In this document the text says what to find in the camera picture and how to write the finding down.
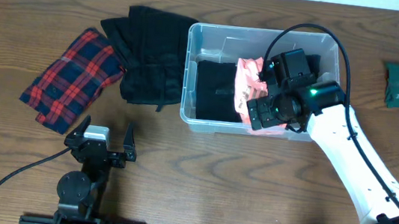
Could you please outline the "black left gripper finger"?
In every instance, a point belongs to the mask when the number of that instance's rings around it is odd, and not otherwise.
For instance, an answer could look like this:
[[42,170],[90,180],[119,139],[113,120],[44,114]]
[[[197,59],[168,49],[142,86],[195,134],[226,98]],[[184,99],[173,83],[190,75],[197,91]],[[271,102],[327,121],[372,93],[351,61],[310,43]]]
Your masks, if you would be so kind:
[[83,118],[82,122],[79,125],[77,125],[75,128],[74,138],[83,138],[85,131],[87,130],[88,126],[90,126],[90,123],[91,123],[90,115]]
[[126,157],[126,161],[135,162],[136,161],[136,149],[134,143],[134,124],[129,123],[125,137],[124,137],[124,153]]

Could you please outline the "pink printed t-shirt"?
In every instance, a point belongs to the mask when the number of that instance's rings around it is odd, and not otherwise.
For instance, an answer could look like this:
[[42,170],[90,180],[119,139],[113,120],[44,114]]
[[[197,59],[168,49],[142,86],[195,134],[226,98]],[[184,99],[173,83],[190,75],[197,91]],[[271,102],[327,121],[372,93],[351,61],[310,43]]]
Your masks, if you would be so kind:
[[275,128],[252,130],[251,119],[249,118],[247,102],[251,99],[258,99],[268,95],[267,85],[259,79],[264,60],[239,58],[234,81],[234,109],[240,115],[246,131],[251,135],[258,136],[280,136],[284,134],[284,125]]

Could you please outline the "small black garment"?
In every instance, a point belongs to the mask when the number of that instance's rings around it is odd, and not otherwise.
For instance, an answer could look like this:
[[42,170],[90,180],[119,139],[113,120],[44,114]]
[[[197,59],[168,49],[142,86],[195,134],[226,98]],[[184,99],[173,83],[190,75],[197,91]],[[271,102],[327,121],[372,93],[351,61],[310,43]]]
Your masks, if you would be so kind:
[[196,119],[206,121],[241,122],[234,106],[234,63],[200,61],[197,65]]

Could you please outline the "navy blue garment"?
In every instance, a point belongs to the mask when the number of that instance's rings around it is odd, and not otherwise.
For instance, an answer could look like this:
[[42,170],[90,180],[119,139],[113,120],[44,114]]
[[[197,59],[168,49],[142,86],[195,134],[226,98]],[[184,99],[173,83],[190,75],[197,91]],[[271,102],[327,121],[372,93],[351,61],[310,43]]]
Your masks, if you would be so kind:
[[308,62],[309,70],[317,78],[320,72],[320,55],[306,55],[306,61]]

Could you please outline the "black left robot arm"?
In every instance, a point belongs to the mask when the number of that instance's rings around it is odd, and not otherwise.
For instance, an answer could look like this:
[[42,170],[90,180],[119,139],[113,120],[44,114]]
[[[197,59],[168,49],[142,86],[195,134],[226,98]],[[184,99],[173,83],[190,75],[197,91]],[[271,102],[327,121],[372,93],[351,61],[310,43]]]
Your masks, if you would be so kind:
[[105,192],[110,170],[122,169],[127,162],[136,161],[133,128],[133,124],[128,125],[122,152],[109,150],[109,128],[91,125],[91,116],[86,116],[65,137],[64,144],[82,168],[68,172],[58,183],[58,212],[63,217],[75,220],[92,218]]

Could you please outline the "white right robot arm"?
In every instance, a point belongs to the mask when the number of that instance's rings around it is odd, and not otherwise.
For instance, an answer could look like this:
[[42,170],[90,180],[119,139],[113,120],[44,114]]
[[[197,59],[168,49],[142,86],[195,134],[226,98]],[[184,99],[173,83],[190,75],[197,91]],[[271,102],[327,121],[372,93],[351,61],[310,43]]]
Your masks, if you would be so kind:
[[253,130],[284,124],[315,141],[347,189],[360,224],[399,224],[399,183],[366,138],[337,82],[269,84],[247,103]]

